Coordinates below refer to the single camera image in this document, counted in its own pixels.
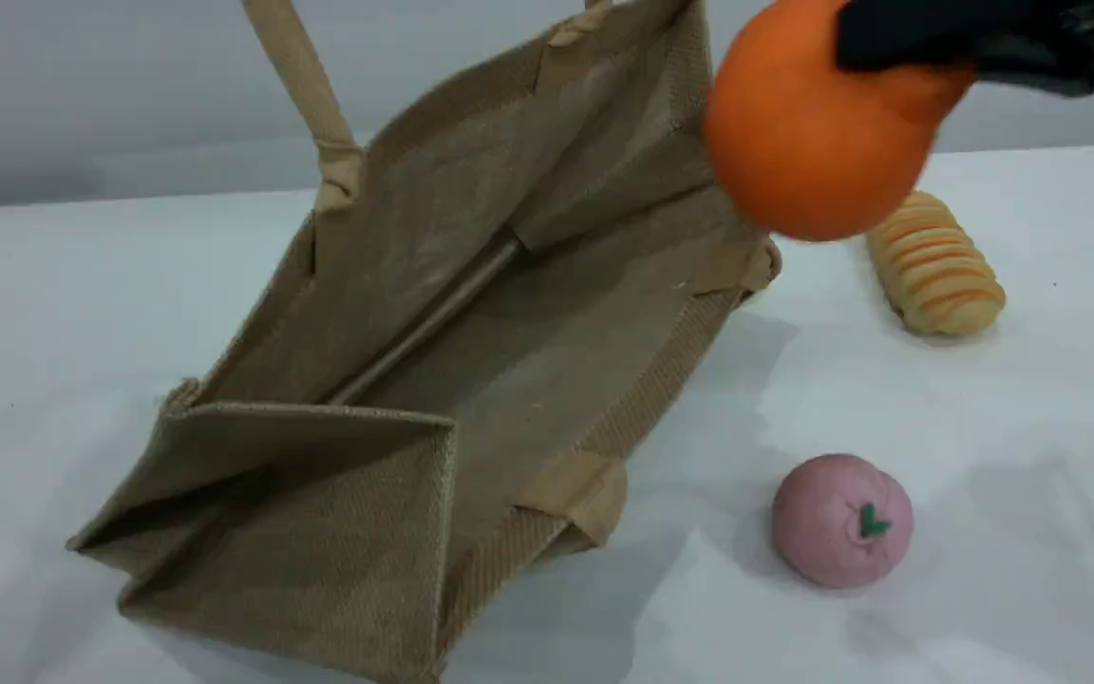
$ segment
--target toy orange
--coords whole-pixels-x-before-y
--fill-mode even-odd
[[[703,121],[737,209],[798,240],[841,240],[885,220],[974,81],[969,66],[838,69],[842,4],[777,0],[753,18],[724,57]]]

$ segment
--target striped bread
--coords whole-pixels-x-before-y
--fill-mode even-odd
[[[990,327],[1006,294],[945,204],[912,192],[868,231],[868,254],[885,295],[921,335],[971,335]]]

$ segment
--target white wall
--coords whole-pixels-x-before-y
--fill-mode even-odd
[[[717,59],[767,0],[710,0]],[[361,138],[581,0],[299,0]],[[975,88],[943,150],[1094,143],[1094,97]],[[313,185],[237,0],[0,0],[0,204]]]

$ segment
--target green leaf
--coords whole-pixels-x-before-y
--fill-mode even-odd
[[[876,503],[868,503],[860,509],[860,536],[870,540],[872,536],[881,536],[886,530],[893,528],[894,523],[885,520],[876,520]]]

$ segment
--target white table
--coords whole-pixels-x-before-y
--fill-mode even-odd
[[[1094,148],[934,159],[1006,287],[976,341],[899,329],[859,243],[784,245],[632,462],[610,545],[478,621],[449,683],[1094,684]],[[0,684],[341,681],[136,626],[61,549],[209,368],[309,192],[0,208]],[[793,464],[846,450],[916,503],[906,563],[821,593],[764,537]]]

